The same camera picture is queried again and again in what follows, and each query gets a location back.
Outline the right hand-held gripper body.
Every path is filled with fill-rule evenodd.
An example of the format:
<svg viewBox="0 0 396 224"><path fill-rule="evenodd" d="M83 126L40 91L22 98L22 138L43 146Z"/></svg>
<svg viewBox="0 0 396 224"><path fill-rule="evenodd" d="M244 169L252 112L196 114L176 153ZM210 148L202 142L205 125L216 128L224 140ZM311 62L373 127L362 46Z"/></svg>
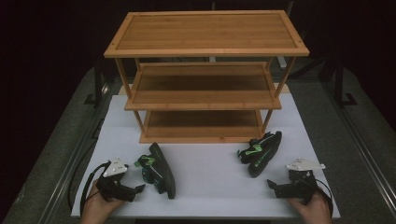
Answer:
<svg viewBox="0 0 396 224"><path fill-rule="evenodd" d="M315 170L323 170L323 163L297 158L286 165L288 169L289 184L274 184L274 192L277 198L298 198L303 204L307 204L313 194L319 190Z"/></svg>

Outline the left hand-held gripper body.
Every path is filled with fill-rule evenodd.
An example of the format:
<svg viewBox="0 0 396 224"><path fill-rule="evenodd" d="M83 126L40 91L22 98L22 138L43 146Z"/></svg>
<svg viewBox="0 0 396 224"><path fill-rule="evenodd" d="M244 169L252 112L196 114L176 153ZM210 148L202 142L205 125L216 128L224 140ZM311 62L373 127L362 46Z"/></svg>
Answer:
<svg viewBox="0 0 396 224"><path fill-rule="evenodd" d="M121 180L128 171L128 165L124 164L119 157L106 163L105 170L100 174L96 187L104 199L117 199L132 202L135 190L123 186Z"/></svg>

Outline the black sandal with blue straps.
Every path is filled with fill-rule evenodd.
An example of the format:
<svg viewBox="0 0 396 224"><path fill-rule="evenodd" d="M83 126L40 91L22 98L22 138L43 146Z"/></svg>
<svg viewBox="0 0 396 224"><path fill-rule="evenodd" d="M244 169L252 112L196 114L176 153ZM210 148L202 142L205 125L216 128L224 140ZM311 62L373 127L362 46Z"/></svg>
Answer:
<svg viewBox="0 0 396 224"><path fill-rule="evenodd" d="M248 174L259 176L268 162L275 156L282 139L282 132L266 133L262 138L250 139L249 147L237 151L237 157L243 164L248 164Z"/></svg>
<svg viewBox="0 0 396 224"><path fill-rule="evenodd" d="M166 192L168 198L173 200L176 197L176 181L172 170L157 143L151 144L148 149L150 154L140 156L134 166L142 168L146 183L152 184L159 194Z"/></svg>

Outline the three-tier wooden shoe rack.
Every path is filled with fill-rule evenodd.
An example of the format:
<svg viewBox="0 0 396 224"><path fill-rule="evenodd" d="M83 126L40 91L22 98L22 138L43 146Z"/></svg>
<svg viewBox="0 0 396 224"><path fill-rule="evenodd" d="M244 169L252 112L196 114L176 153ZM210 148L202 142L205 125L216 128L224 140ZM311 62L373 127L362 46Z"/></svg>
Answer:
<svg viewBox="0 0 396 224"><path fill-rule="evenodd" d="M275 57L309 50L283 10L130 12L104 55L126 75L125 107L143 143L238 143L264 135L281 109Z"/></svg>

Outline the person's right hand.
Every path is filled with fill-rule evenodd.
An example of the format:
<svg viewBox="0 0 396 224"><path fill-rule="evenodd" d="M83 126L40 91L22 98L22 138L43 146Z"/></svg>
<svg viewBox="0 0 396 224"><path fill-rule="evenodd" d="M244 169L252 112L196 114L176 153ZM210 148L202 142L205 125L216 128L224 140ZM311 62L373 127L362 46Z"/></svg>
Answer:
<svg viewBox="0 0 396 224"><path fill-rule="evenodd" d="M329 205L319 193L315 192L308 204L293 198L287 198L286 201L297 210L304 224L332 224Z"/></svg>

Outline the black metal stand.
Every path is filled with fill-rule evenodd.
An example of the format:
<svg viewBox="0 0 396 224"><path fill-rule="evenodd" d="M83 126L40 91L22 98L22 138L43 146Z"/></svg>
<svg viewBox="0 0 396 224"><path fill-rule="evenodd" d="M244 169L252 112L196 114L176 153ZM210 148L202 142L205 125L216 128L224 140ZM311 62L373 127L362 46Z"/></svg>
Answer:
<svg viewBox="0 0 396 224"><path fill-rule="evenodd" d="M341 108L358 104L351 93L344 93L344 66L340 59L335 62L334 99Z"/></svg>
<svg viewBox="0 0 396 224"><path fill-rule="evenodd" d="M93 94L89 94L84 102L85 105L93 105L94 108L97 108L101 104L103 98L102 66L103 58L98 58L93 67L94 92Z"/></svg>

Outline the aluminium table rail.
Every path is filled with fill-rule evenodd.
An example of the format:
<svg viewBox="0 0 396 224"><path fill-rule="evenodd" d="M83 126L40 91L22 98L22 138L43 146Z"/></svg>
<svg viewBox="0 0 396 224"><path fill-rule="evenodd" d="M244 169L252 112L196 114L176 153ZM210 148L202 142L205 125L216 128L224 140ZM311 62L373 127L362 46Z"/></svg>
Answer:
<svg viewBox="0 0 396 224"><path fill-rule="evenodd" d="M322 87L325 90L327 96L332 100L332 104L335 106L336 112L339 114L341 121L344 123L353 141L355 142L358 153L361 155L363 163L367 167L368 172L374 180L383 200L387 204L389 210L396 216L396 191L379 168L374 157L369 151L369 148L364 143L363 138L350 119L350 116L347 114L345 109L335 101L331 85L328 83L323 83Z"/></svg>
<svg viewBox="0 0 396 224"><path fill-rule="evenodd" d="M105 83L91 90L82 84L66 107L49 140L47 170L55 185L49 192L37 224L78 222L77 217L71 216L73 207L80 202L78 188L85 184L83 176L104 122L108 99L115 87L112 83Z"/></svg>

